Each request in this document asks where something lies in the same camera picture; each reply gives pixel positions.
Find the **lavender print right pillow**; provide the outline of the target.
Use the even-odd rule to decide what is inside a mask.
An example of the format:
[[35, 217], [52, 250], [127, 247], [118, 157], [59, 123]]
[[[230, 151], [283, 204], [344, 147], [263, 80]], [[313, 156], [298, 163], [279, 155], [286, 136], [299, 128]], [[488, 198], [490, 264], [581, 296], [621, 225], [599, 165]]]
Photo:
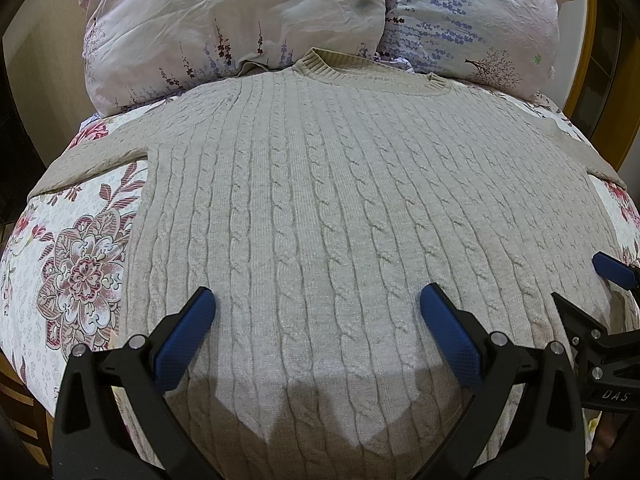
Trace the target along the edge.
[[572, 0], [385, 0], [378, 52], [417, 73], [530, 100], [554, 75], [561, 6]]

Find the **pink floral left pillow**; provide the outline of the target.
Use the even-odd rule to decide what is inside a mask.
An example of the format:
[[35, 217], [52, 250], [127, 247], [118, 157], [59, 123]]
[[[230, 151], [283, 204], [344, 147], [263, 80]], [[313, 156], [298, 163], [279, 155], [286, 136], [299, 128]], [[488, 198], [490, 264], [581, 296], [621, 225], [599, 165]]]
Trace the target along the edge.
[[78, 0], [86, 90], [103, 116], [311, 48], [369, 55], [385, 0]]

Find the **wooden headboard frame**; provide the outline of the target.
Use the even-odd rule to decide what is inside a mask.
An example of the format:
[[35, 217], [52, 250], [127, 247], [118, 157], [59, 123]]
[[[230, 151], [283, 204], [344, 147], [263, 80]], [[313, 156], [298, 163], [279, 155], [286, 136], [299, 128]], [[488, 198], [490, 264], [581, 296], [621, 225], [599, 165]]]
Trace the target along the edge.
[[560, 31], [544, 93], [619, 170], [639, 134], [639, 34], [620, 0], [572, 0]]

